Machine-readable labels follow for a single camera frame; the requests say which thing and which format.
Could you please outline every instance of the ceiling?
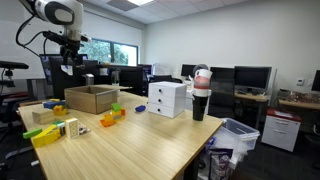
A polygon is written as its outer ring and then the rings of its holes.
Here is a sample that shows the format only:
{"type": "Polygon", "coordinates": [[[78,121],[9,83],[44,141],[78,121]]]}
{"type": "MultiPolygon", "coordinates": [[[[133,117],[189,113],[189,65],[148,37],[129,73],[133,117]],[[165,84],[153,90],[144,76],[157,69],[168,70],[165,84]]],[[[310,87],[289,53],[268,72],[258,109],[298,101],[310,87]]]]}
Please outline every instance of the ceiling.
{"type": "Polygon", "coordinates": [[[125,0],[83,0],[89,4],[101,7],[122,16],[134,19],[144,24],[160,22],[189,14],[225,7],[248,0],[154,0],[148,4],[128,11],[120,10],[107,3],[125,0]]]}

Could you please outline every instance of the white wall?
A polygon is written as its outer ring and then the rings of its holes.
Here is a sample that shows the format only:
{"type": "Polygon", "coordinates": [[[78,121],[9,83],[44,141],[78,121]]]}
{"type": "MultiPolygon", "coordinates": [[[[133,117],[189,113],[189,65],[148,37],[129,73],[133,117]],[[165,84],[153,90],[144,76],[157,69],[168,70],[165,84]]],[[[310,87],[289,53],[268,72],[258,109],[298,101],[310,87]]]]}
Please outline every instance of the white wall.
{"type": "MultiPolygon", "coordinates": [[[[106,16],[106,14],[98,7],[85,6],[82,32],[89,37],[142,47],[144,24],[116,15],[106,16]]],[[[29,65],[28,70],[13,71],[13,79],[17,87],[9,89],[5,87],[4,92],[26,90],[26,83],[21,79],[44,78],[40,59],[15,42],[19,26],[30,16],[18,0],[0,0],[0,60],[23,62],[29,65]]],[[[62,26],[56,26],[37,18],[34,18],[29,24],[21,33],[20,40],[23,43],[29,41],[39,31],[63,31],[62,26]]],[[[43,41],[44,38],[40,35],[28,47],[38,54],[43,54],[43,41]]],[[[46,53],[59,54],[59,50],[58,45],[47,41],[46,53]]]]}
{"type": "Polygon", "coordinates": [[[302,92],[296,79],[320,69],[320,1],[256,0],[150,24],[143,63],[272,66],[274,89],[302,92]]]}

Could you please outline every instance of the wooden surface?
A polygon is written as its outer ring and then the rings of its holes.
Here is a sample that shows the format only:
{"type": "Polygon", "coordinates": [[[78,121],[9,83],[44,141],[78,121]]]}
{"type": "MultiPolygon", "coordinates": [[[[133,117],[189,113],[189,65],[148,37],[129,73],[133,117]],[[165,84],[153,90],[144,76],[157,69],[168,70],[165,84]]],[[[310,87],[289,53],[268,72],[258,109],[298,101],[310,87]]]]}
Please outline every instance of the wooden surface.
{"type": "Polygon", "coordinates": [[[234,93],[234,95],[237,98],[255,100],[255,101],[259,101],[259,102],[266,102],[268,100],[267,96],[252,95],[252,94],[239,94],[239,93],[234,93]]]}
{"type": "MultiPolygon", "coordinates": [[[[107,128],[99,122],[102,114],[69,110],[91,132],[35,149],[48,179],[176,179],[222,124],[207,115],[194,121],[189,110],[174,119],[136,113],[134,108],[147,105],[147,98],[126,92],[118,103],[126,118],[107,128]]],[[[39,108],[19,108],[27,130],[49,126],[33,123],[31,112],[39,108]]]]}
{"type": "Polygon", "coordinates": [[[290,102],[286,100],[279,100],[279,104],[286,105],[286,106],[306,108],[306,109],[320,110],[320,104],[315,104],[315,103],[290,102]]]}

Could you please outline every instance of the window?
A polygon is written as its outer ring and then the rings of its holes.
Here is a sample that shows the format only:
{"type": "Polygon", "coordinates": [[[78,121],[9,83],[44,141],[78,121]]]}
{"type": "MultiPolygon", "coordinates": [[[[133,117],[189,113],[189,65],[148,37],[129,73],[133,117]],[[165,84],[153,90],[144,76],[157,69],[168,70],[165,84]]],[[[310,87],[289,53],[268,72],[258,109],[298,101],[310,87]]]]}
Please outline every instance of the window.
{"type": "Polygon", "coordinates": [[[80,48],[79,54],[87,54],[88,59],[127,66],[136,66],[138,63],[138,46],[99,39],[82,44],[84,46],[80,48]]]}

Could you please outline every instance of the black cup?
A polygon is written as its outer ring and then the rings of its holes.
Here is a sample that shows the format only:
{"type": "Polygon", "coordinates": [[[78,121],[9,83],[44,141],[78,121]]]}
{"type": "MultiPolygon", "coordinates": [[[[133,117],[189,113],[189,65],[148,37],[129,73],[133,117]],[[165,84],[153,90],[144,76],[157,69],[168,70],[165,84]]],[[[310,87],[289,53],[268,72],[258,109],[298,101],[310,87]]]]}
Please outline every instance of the black cup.
{"type": "Polygon", "coordinates": [[[196,121],[202,121],[208,97],[193,96],[193,98],[193,119],[196,121]]]}

